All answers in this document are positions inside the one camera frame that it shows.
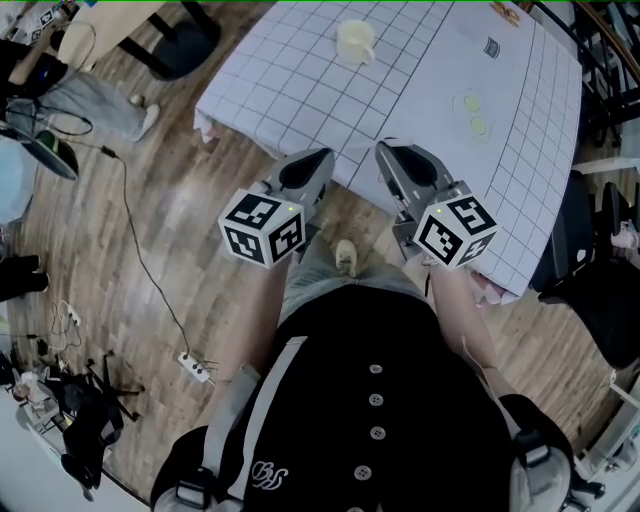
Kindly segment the black and green helmet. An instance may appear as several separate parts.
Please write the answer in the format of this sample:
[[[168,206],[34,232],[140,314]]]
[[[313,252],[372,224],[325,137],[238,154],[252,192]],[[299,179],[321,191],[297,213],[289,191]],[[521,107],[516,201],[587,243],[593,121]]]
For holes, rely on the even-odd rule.
[[[43,130],[25,144],[27,151],[45,168],[71,181],[79,176],[76,154],[71,146],[54,133]]]

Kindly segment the person's grey trousers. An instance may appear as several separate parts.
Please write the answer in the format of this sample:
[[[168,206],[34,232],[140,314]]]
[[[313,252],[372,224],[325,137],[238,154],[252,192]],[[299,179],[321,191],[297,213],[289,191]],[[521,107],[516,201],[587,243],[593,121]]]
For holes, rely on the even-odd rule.
[[[306,303],[351,284],[403,293],[426,301],[424,292],[404,272],[386,262],[369,265],[355,277],[341,274],[329,243],[321,234],[316,234],[299,263],[289,269],[278,324]]]

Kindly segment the white plastic cover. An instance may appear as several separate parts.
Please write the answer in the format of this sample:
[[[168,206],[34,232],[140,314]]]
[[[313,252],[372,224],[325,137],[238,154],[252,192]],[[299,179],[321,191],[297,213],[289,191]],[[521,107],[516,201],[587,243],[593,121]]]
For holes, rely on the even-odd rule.
[[[0,138],[0,224],[24,215],[34,193],[37,167],[21,144]]]

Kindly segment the person's left forearm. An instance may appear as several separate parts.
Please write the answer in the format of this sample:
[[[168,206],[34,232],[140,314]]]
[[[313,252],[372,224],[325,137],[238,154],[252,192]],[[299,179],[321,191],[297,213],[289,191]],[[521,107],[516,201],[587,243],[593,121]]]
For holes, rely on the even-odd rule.
[[[259,374],[268,366],[282,309],[291,257],[271,269],[254,267],[248,278],[244,301],[219,359],[216,388],[231,383],[245,364]]]

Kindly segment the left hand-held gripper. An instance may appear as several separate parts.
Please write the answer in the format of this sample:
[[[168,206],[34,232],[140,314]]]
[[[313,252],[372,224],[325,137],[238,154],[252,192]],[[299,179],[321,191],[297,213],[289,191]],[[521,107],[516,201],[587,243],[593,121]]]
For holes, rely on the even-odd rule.
[[[315,148],[277,161],[269,183],[238,189],[218,218],[229,253],[273,268],[307,241],[307,223],[334,172],[334,151]]]

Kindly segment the cream ceramic mug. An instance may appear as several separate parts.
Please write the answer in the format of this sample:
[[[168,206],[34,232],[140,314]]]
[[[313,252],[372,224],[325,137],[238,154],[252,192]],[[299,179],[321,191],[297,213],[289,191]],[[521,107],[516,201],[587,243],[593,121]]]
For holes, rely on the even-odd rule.
[[[375,59],[375,30],[364,20],[346,20],[336,33],[336,52],[350,64],[370,65]]]

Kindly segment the person's right forearm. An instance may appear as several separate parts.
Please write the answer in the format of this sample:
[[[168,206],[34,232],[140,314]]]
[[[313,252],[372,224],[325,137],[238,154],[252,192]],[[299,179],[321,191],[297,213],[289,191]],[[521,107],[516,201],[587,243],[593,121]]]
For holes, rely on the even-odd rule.
[[[474,300],[467,272],[434,265],[429,271],[438,322],[449,348],[463,358],[497,397],[514,393],[498,369],[493,339]]]

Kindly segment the person's beige shoe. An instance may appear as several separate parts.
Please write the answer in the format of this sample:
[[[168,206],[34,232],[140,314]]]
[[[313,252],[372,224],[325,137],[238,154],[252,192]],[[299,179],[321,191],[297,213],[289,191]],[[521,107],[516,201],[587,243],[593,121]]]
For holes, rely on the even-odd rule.
[[[335,261],[337,271],[347,277],[353,278],[357,267],[357,249],[354,243],[348,239],[340,240],[336,246]]]

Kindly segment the person's black buttoned jacket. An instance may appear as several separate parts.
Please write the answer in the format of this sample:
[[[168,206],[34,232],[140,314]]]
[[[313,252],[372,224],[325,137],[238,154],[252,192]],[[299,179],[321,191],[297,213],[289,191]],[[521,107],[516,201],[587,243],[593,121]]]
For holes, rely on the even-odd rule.
[[[495,397],[413,296],[346,285],[276,329],[211,423],[179,438],[152,512],[558,512],[572,454],[528,398]]]

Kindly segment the round wooden table black base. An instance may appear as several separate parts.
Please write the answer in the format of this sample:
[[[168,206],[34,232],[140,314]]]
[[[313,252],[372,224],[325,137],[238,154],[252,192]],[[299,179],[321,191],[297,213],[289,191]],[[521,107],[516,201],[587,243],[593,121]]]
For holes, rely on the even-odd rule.
[[[86,0],[66,28],[59,60],[72,68],[85,68],[119,48],[146,66],[158,80],[185,77],[216,50],[221,27],[193,0],[178,0],[188,16],[170,25],[158,14],[166,3],[167,0]],[[144,24],[160,34],[151,51],[132,38],[132,33]]]

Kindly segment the white desk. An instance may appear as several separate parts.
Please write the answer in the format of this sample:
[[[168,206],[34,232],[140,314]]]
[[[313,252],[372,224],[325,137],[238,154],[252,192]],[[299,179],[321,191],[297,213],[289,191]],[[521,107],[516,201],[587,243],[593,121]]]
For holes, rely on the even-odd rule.
[[[149,512],[107,478],[87,501],[79,485],[18,424],[17,407],[0,387],[0,503],[10,512]]]

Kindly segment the white grid tablecloth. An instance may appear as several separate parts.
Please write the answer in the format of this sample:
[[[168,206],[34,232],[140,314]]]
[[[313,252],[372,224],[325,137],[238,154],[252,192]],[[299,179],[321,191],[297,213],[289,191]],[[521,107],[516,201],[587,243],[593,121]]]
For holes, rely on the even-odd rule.
[[[364,20],[375,59],[336,52],[338,26]],[[249,31],[195,108],[274,158],[326,146],[335,180],[382,209],[398,202],[375,162],[394,137],[438,157],[496,216],[474,268],[528,288],[557,217],[579,124],[582,69],[518,6],[498,2],[280,2]]]

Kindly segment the black office chair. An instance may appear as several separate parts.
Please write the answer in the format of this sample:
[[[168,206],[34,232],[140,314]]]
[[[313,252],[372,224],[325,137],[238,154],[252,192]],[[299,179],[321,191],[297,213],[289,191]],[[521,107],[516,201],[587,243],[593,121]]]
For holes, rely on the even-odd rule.
[[[94,370],[90,359],[86,371],[65,379],[62,386],[61,411],[72,416],[64,428],[64,453],[60,462],[64,471],[79,484],[84,498],[92,502],[92,492],[100,487],[104,456],[121,437],[124,420],[133,422],[140,414],[128,410],[123,397],[137,397],[146,391],[142,385],[131,389],[117,388],[111,383],[109,360],[111,350],[102,358],[102,372]]]
[[[640,183],[630,203],[607,182],[597,206],[587,177],[571,171],[530,287],[569,306],[612,368],[640,363]]]

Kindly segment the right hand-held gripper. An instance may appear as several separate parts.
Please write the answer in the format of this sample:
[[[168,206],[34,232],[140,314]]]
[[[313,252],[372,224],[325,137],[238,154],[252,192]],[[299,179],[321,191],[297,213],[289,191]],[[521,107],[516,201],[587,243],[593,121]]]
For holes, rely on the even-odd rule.
[[[401,211],[392,228],[406,259],[422,251],[455,269],[487,250],[497,221],[465,182],[449,184],[451,176],[438,157],[402,139],[382,139],[375,158],[392,197],[416,208]]]

